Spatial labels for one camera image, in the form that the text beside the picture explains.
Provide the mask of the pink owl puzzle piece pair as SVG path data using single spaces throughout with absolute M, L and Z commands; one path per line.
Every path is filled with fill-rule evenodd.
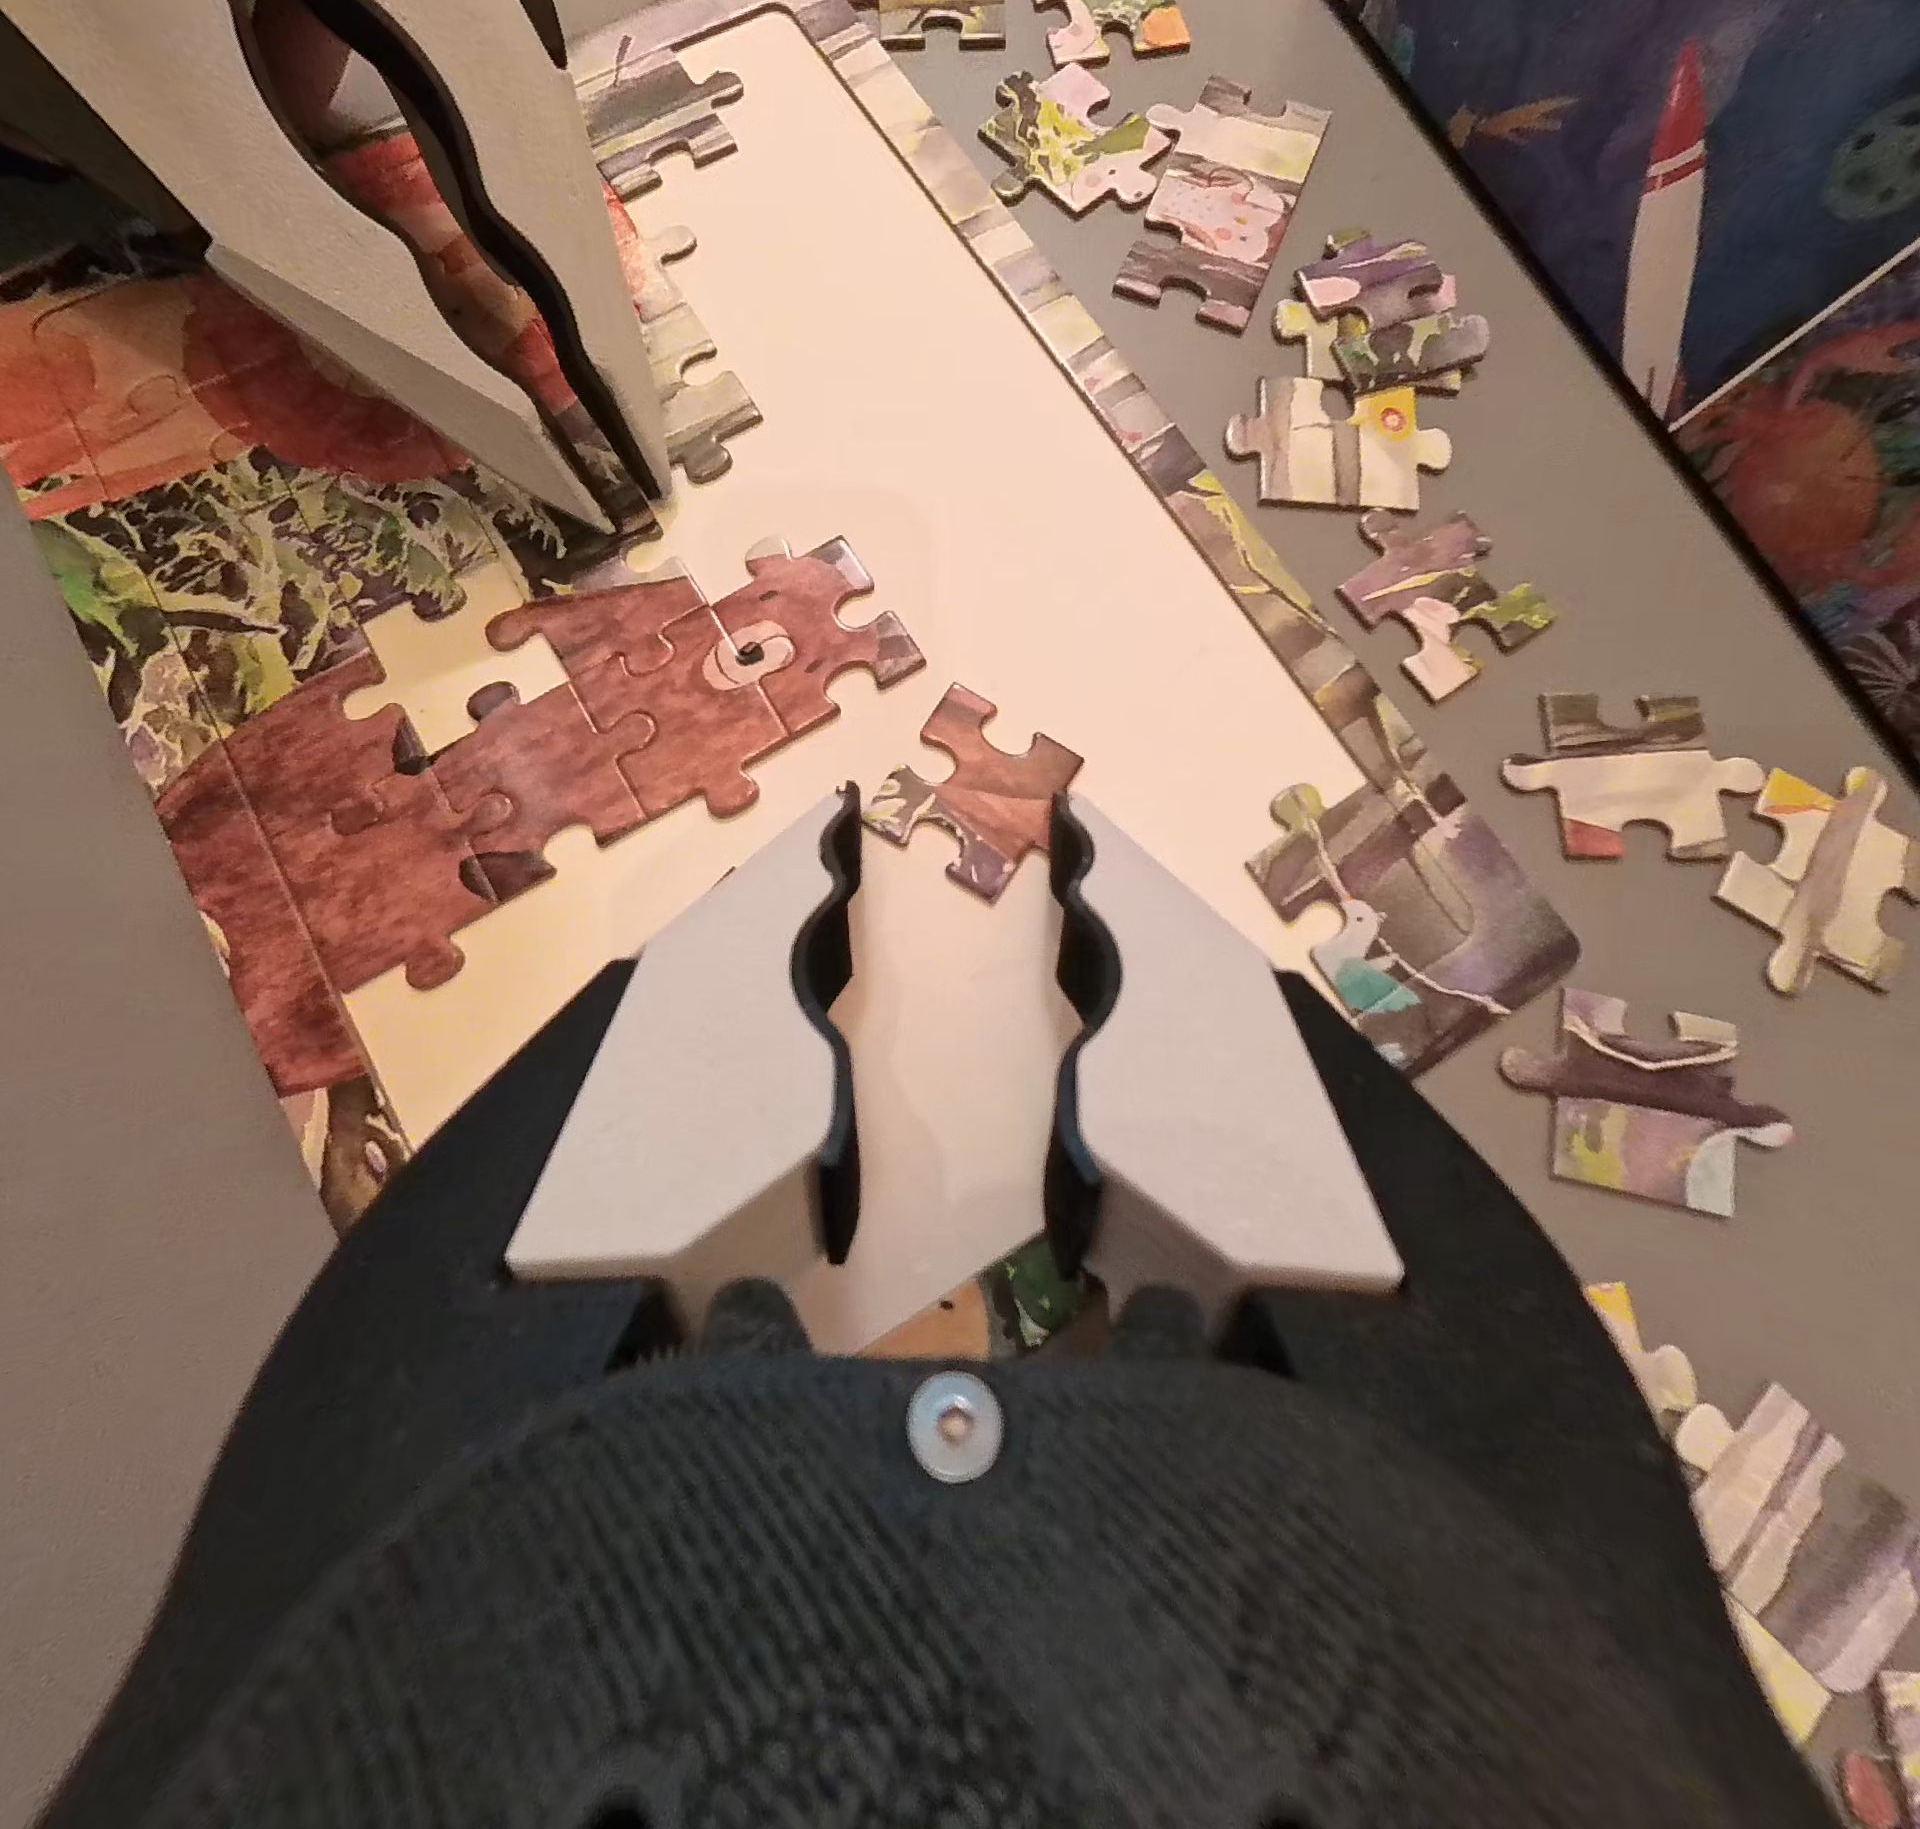
M 1166 287 L 1198 294 L 1198 321 L 1243 333 L 1255 316 L 1330 111 L 1287 97 L 1255 111 L 1250 90 L 1208 77 L 1189 109 L 1166 102 L 1150 124 L 1175 137 L 1115 294 L 1158 307 Z

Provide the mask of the brown purple puzzle piece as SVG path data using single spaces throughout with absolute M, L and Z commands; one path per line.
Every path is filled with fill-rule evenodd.
M 1035 733 L 1023 751 L 986 736 L 998 704 L 969 684 L 948 684 L 928 712 L 921 740 L 948 756 L 938 784 L 897 765 L 862 805 L 862 824 L 905 847 L 916 827 L 941 827 L 956 842 L 948 881 L 994 904 L 1019 863 L 1047 847 L 1051 798 L 1084 770 L 1084 756 Z

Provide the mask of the illustrated puzzle box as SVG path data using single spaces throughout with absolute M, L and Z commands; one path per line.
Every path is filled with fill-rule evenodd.
M 1917 756 L 1917 0 L 1338 0 Z

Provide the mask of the grey teal puzzle piece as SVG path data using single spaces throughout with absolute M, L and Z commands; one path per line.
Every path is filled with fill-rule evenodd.
M 1370 790 L 1329 802 L 1318 787 L 1291 784 L 1269 798 L 1274 837 L 1246 861 L 1283 923 L 1298 921 L 1309 904 L 1338 909 L 1338 931 L 1313 950 L 1320 963 L 1364 958 L 1378 939 L 1378 909 L 1346 881 L 1338 856 L 1343 842 L 1356 842 L 1366 812 Z

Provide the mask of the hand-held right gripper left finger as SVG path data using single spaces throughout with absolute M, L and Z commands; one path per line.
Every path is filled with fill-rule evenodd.
M 635 958 L 506 1269 L 639 1273 L 678 1296 L 847 1264 L 861 1218 L 850 1042 L 861 793 L 843 784 Z

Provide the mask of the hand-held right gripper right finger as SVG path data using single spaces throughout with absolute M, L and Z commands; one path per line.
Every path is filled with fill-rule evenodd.
M 1405 1261 L 1281 969 L 1089 796 L 1051 798 L 1047 1251 L 1107 1296 L 1390 1292 Z

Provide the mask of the assembled jigsaw puzzle section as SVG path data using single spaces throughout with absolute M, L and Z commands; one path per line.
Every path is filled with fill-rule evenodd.
M 74 176 L 3 176 L 3 471 L 338 1233 L 420 1148 L 351 998 L 922 666 L 843 539 L 636 567 Z

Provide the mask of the jigsaw puzzle frame tray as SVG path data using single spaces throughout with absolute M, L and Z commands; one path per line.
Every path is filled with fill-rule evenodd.
M 751 361 L 770 364 L 774 453 L 718 523 L 767 523 L 808 550 L 843 539 L 871 588 L 841 619 L 895 613 L 922 654 L 870 733 L 826 757 L 870 770 L 912 708 L 932 708 L 932 668 L 976 666 L 1023 709 L 1066 709 L 1094 741 L 1092 787 L 1123 830 L 1201 898 L 1227 889 L 1224 847 L 1249 824 L 1230 777 L 1259 750 L 1309 768 L 1338 733 L 1296 663 L 1278 654 L 1219 579 L 1208 539 L 1126 449 L 1104 364 L 1072 336 L 1103 333 L 998 206 L 912 84 L 852 34 L 832 0 L 736 0 L 711 40 L 741 40 L 748 176 L 820 210 L 786 233 L 748 222 L 748 195 L 708 212 L 733 289 L 762 301 Z M 745 575 L 711 527 L 688 571 L 708 596 Z M 558 879 L 469 937 L 448 990 L 371 981 L 346 999 L 406 1138 L 451 1124 L 593 963 L 657 937 L 818 796 L 774 777 L 748 815 L 661 815 L 602 849 L 566 830 Z M 865 1345 L 935 1281 L 998 1254 L 1040 1221 L 1038 1164 L 1051 1128 L 1051 1024 L 1040 974 L 1057 926 L 1016 896 L 1001 923 L 960 923 L 905 870 L 883 870 L 852 909 L 861 1230 L 847 1269 L 793 1281 L 828 1345 Z M 1466 1191 L 1451 1128 L 1400 1084 L 1374 1113 L 1338 1113 L 1405 1261 L 1405 1292 L 1438 1285 L 1418 1218 L 1494 1264 L 1494 1221 L 1539 1240 L 1510 1191 Z

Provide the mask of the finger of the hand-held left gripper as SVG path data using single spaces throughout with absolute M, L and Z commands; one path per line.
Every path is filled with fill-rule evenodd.
M 232 0 L 3 0 L 3 17 L 195 218 L 220 280 L 525 495 L 610 527 L 536 401 L 445 321 L 415 249 L 275 113 Z
M 642 498 L 666 417 L 551 0 L 312 0 L 451 176 L 469 240 L 537 307 L 573 399 Z

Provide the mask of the scattered loose jigsaw pieces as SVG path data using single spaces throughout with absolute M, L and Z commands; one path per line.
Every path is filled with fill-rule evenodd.
M 1477 672 L 1458 632 L 1477 623 L 1513 651 L 1547 632 L 1553 600 L 1487 575 L 1494 539 L 1469 514 L 1421 516 L 1441 476 L 1451 401 L 1473 375 L 1483 321 L 1451 310 L 1451 274 L 1421 240 L 1370 243 L 1338 230 L 1313 249 L 1349 296 L 1313 307 L 1326 284 L 1269 284 L 1278 340 L 1301 361 L 1263 365 L 1224 426 L 1230 460 L 1250 466 L 1250 498 L 1287 516 L 1329 514 L 1360 528 L 1360 572 L 1339 607 L 1356 623 L 1400 621 L 1407 675 L 1438 700 Z M 1665 1206 L 1667 1223 L 1729 1223 L 1737 1164 L 1768 1145 L 1815 1138 L 1821 1205 L 1745 1240 L 1729 1273 L 1690 1281 L 1737 1309 L 1735 1347 L 1888 1347 L 1845 1312 L 1917 1269 L 1917 1148 L 1866 1153 L 1871 1138 L 1917 1134 L 1917 812 L 1876 765 L 1828 793 L 1748 756 L 1720 756 L 1695 692 L 1643 692 L 1609 717 L 1593 692 L 1542 695 L 1542 741 L 1502 765 L 1510 793 L 1556 798 L 1556 849 L 1613 861 L 1634 827 L 1658 830 L 1667 876 L 1643 909 L 1620 904 L 1618 974 L 1675 981 L 1673 950 L 1695 944 L 1706 886 L 1712 915 L 1768 932 L 1758 998 L 1737 1024 L 1712 1011 L 1654 1018 L 1578 974 L 1578 939 L 1524 876 L 1482 805 L 1441 770 L 1421 733 L 1339 644 L 1309 591 L 1269 556 L 1249 510 L 1179 435 L 1103 333 L 1072 336 L 1104 364 L 1103 399 L 1123 443 L 1208 539 L 1219 579 L 1260 638 L 1296 663 L 1338 733 L 1360 741 L 1370 812 L 1338 847 L 1346 881 L 1378 909 L 1364 958 L 1313 955 L 1333 1006 L 1397 1069 L 1430 1074 L 1451 1050 L 1499 1050 L 1502 1087 L 1547 1104 L 1552 1174 Z M 1301 761 L 1287 784 L 1329 775 Z M 1338 931 L 1330 904 L 1309 904 Z M 1700 1403 L 1695 1365 L 1647 1345 L 1620 1281 L 1590 1290 L 1640 1370 L 1658 1436 L 1679 1439 L 1709 1563 L 1742 1648 L 1785 1734 L 1834 1746 L 1830 1793 L 1854 1825 L 1917 1825 L 1917 1500 L 1846 1456 L 1845 1439 L 1788 1385 L 1758 1381 L 1745 1407 Z

